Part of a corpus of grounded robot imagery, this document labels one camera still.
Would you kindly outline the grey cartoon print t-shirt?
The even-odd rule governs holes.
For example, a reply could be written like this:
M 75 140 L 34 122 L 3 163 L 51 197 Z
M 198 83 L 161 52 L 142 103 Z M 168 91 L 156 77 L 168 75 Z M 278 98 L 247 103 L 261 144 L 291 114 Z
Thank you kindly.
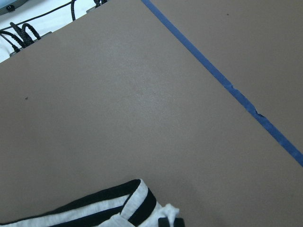
M 87 195 L 2 227 L 183 227 L 179 209 L 160 205 L 142 179 Z

